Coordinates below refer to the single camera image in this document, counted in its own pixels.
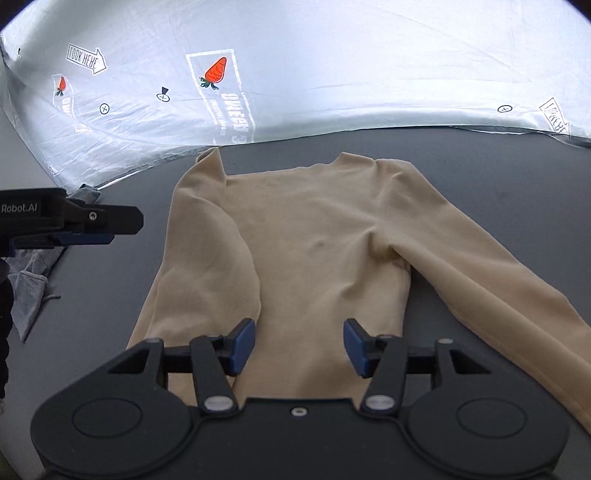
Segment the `beige long sleeve shirt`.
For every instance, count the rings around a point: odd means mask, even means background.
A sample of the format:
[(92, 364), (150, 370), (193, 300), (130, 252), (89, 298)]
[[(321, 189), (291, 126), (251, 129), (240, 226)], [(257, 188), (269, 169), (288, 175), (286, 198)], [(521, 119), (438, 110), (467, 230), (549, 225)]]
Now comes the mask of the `beige long sleeve shirt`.
[(239, 400), (360, 401), (367, 383), (342, 324), (401, 335), (413, 272), (589, 425), (588, 324), (403, 160), (342, 153), (229, 175), (221, 153), (205, 151), (173, 190), (162, 263), (129, 341), (185, 346), (250, 318), (256, 347), (232, 384)]

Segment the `grey garment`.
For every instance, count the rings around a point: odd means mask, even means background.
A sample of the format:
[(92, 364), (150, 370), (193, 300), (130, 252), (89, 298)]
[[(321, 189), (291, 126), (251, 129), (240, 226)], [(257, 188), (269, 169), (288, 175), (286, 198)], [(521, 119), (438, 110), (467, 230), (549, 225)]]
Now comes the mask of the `grey garment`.
[[(93, 204), (100, 192), (83, 185), (68, 197)], [(25, 340), (46, 298), (48, 276), (64, 247), (38, 250), (1, 249), (1, 335), (16, 329)]]

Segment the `white carrot print sheet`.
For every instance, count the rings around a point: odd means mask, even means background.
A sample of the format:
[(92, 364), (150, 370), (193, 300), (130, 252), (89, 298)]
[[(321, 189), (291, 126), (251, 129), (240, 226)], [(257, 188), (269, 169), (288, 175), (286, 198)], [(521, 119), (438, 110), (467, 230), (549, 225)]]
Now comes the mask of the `white carrot print sheet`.
[(209, 146), (419, 126), (590, 140), (566, 1), (34, 1), (1, 105), (62, 188)]

